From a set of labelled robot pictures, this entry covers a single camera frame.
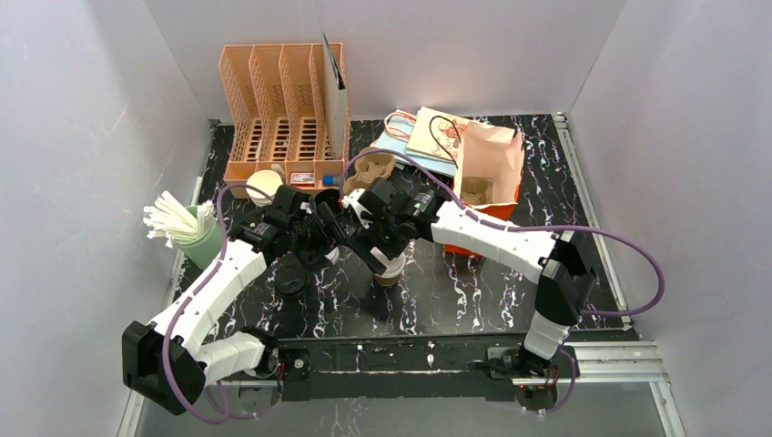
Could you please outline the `brown pulp cup carrier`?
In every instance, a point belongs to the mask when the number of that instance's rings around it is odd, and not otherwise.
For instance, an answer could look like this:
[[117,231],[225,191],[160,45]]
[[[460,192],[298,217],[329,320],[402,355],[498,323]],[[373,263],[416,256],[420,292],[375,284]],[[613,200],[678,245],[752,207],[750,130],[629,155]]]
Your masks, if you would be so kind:
[[353,163],[354,173],[343,184],[344,196],[356,189],[368,188],[376,178],[388,179],[395,168],[394,155],[377,147],[366,147],[361,151],[364,152],[367,152],[366,156],[350,161]]
[[493,182],[488,178],[464,177],[461,185],[461,199],[471,206],[493,203]]

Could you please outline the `orange paper bag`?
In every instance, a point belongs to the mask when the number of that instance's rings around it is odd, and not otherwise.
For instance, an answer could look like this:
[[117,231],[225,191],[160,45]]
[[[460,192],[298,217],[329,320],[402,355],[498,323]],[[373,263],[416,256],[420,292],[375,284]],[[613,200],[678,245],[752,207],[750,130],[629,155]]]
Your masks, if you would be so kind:
[[453,192],[464,205],[507,220],[518,203],[523,178],[523,134],[470,121],[461,131]]

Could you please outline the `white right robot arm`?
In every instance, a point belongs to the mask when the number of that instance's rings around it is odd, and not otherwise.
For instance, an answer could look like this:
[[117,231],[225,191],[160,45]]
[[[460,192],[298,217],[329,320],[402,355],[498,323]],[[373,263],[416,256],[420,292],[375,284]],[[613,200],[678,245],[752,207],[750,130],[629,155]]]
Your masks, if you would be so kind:
[[466,249],[520,273],[536,286],[535,314],[521,347],[529,359],[551,360],[581,319],[596,272],[582,257],[572,229],[522,228],[468,208],[444,190],[410,195],[384,178],[342,198],[360,225],[348,246],[378,277],[404,268],[403,252],[416,239]]

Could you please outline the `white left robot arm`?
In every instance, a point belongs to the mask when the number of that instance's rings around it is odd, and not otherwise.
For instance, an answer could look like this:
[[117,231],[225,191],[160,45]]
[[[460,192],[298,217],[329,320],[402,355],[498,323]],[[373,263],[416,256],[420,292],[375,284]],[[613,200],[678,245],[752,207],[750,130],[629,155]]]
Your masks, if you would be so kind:
[[214,382],[265,368],[277,342],[266,331],[245,328],[208,343],[209,331],[275,260],[295,261],[302,273],[332,265],[333,253],[346,239],[337,220],[340,211],[334,189],[311,195],[283,185],[267,206],[230,226],[219,222],[223,242],[201,275],[151,321],[133,321],[124,330],[124,384],[173,415],[190,412],[204,422],[226,421],[229,411],[219,418],[206,416],[195,402]]

